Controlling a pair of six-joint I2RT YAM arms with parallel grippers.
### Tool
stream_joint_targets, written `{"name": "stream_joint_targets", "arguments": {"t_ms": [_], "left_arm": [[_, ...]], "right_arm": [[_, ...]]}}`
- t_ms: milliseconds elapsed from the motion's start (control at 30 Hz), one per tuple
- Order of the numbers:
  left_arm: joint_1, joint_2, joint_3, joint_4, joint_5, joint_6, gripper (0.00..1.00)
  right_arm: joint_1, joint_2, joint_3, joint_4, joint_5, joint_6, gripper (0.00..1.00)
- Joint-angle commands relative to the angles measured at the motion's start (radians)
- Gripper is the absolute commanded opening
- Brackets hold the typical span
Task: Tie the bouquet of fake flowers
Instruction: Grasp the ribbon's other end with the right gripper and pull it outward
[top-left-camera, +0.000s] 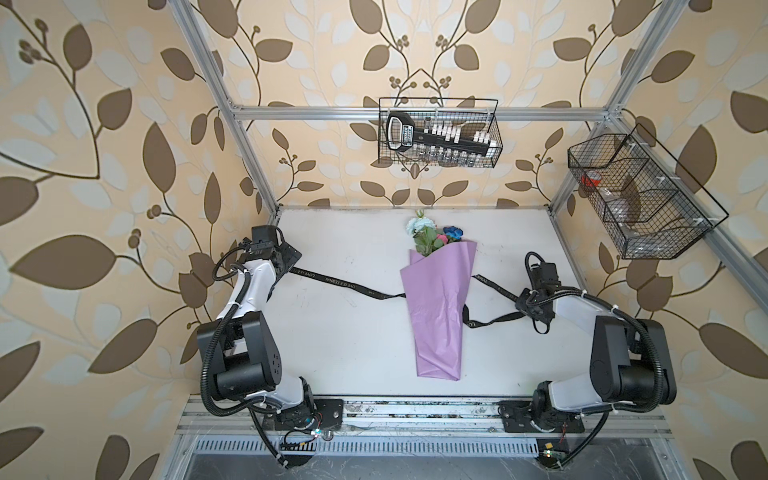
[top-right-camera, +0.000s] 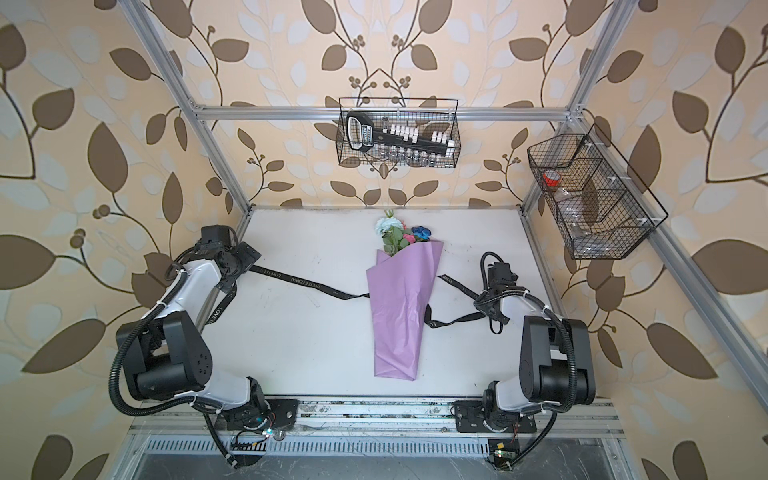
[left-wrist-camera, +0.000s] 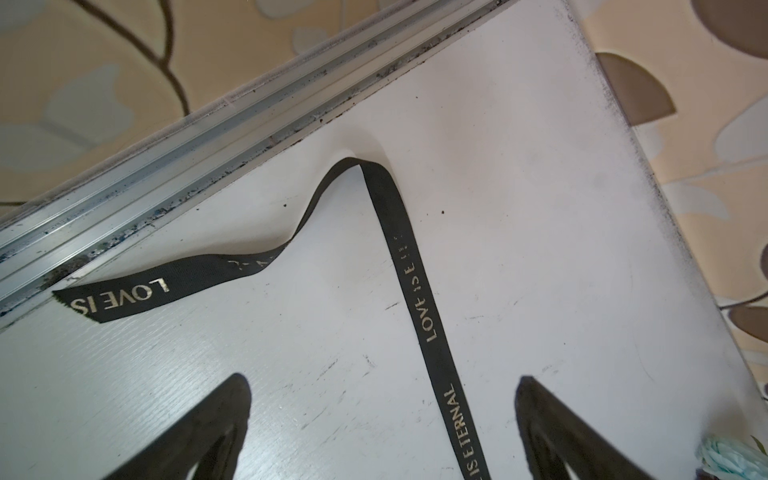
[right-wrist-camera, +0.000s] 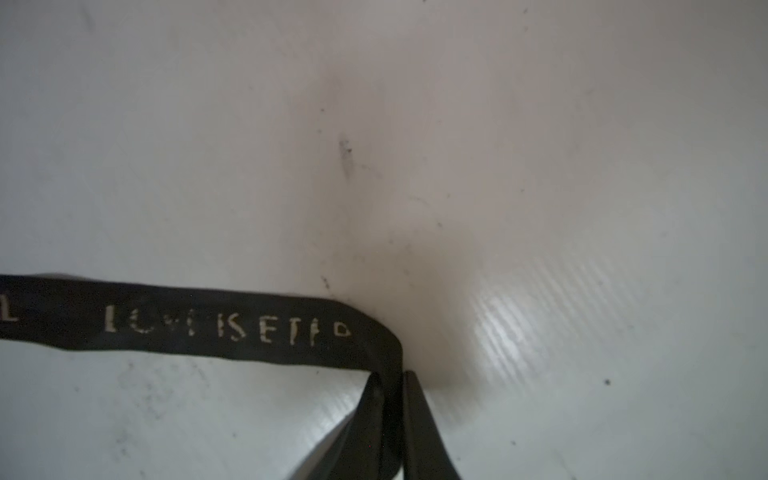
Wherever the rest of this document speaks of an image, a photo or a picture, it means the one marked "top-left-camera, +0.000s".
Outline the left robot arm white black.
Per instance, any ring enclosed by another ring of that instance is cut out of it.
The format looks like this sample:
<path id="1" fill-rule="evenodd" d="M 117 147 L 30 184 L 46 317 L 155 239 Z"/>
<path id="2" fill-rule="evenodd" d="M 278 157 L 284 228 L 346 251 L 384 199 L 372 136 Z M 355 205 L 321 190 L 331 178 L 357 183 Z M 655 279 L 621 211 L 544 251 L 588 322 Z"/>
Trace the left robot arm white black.
<path id="1" fill-rule="evenodd" d="M 231 279 L 234 287 L 216 320 L 196 331 L 202 360 L 200 396 L 212 415 L 224 417 L 245 409 L 283 418 L 316 414 L 308 382 L 283 372 L 264 314 L 278 281 L 300 258 L 278 227 L 263 225 L 254 227 L 249 238 L 213 267 L 213 281 Z"/>

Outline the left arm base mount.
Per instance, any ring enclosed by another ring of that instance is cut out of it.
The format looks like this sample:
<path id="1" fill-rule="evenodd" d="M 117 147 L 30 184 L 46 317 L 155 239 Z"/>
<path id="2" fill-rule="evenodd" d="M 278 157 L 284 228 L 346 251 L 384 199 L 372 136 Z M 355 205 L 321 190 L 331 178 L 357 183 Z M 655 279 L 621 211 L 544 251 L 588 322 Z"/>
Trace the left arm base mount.
<path id="1" fill-rule="evenodd" d="M 340 398 L 315 399 L 285 409 L 274 418 L 277 431 L 338 430 L 343 422 L 344 401 Z"/>

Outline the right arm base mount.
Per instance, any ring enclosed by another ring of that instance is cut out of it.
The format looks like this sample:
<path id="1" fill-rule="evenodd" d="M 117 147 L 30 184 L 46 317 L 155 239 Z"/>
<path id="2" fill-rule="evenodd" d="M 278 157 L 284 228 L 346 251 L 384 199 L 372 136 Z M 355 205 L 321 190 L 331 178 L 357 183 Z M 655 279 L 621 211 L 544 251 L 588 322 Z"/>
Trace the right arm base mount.
<path id="1" fill-rule="evenodd" d="M 535 406 L 532 400 L 505 400 L 498 403 L 498 414 L 506 433 L 562 434 L 584 433 L 578 414 L 550 406 Z"/>

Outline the pale green fake flower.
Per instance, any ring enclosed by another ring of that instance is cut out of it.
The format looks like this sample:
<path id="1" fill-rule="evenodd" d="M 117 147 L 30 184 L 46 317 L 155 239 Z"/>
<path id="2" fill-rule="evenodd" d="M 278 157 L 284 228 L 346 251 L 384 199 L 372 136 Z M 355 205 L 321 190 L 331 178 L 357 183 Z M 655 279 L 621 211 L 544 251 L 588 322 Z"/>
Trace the pale green fake flower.
<path id="1" fill-rule="evenodd" d="M 417 210 L 413 218 L 406 224 L 406 232 L 409 236 L 415 237 L 425 229 L 436 229 L 435 222 L 428 218 L 424 210 Z"/>

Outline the pink purple wrapping paper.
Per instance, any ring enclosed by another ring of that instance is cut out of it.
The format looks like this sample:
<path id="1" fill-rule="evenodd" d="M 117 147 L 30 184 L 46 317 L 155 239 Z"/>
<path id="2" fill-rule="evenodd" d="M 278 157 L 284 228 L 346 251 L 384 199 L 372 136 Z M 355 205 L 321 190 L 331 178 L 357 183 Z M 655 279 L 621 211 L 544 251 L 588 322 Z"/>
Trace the pink purple wrapping paper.
<path id="1" fill-rule="evenodd" d="M 428 256 L 412 250 L 400 271 L 419 377 L 461 378 L 463 320 L 477 244 L 460 241 Z"/>

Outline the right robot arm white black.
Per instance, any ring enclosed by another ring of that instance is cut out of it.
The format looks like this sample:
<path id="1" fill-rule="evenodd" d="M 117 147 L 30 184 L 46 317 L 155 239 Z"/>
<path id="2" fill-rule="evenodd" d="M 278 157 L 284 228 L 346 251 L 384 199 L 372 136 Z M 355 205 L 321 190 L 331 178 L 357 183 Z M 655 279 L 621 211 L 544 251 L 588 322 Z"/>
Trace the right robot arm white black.
<path id="1" fill-rule="evenodd" d="M 591 339 L 584 373 L 537 386 L 530 407 L 533 422 L 549 429 L 567 415 L 647 413 L 676 400 L 672 360 L 659 322 L 637 319 L 585 290 L 564 286 L 556 265 L 536 252 L 526 254 L 524 265 L 530 287 L 515 305 L 534 330 L 545 335 L 560 318 Z"/>

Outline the blue fake rose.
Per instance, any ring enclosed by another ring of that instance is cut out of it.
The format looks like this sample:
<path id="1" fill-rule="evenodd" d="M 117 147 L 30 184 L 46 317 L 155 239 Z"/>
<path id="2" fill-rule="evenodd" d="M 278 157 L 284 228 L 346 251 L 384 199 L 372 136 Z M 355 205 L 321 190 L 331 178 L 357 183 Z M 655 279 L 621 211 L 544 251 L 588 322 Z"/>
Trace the blue fake rose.
<path id="1" fill-rule="evenodd" d="M 443 228 L 443 235 L 446 237 L 447 243 L 454 243 L 463 239 L 464 232 L 459 227 L 446 226 Z"/>

